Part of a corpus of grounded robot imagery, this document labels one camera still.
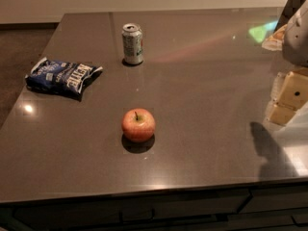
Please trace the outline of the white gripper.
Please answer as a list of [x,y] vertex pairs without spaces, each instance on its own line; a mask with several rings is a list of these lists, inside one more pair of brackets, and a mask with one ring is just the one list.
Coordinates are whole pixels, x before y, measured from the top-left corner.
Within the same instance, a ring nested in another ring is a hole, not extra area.
[[[283,58],[308,66],[308,0],[290,18],[283,40]],[[273,81],[267,120],[284,126],[308,102],[308,69],[279,72]]]

